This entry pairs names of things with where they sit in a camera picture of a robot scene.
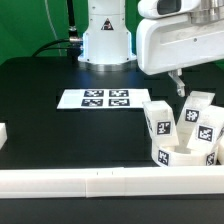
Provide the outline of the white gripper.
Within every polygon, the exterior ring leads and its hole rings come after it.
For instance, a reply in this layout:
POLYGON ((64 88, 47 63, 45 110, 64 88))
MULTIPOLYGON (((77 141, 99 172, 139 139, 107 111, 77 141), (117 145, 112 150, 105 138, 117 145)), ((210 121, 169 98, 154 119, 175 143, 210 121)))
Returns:
POLYGON ((168 72, 185 96, 182 68, 224 59, 224 0, 140 0, 136 31, 140 69, 168 72))

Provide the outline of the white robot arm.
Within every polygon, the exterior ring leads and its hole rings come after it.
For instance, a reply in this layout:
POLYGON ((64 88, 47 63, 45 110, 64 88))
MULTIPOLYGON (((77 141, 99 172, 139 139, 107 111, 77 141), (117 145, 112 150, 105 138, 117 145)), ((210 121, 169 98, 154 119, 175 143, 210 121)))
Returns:
POLYGON ((166 72, 183 97, 184 68, 224 59, 224 0, 140 0, 137 10, 142 20, 132 35, 125 0, 88 0, 79 62, 96 71, 136 62, 147 75, 166 72))

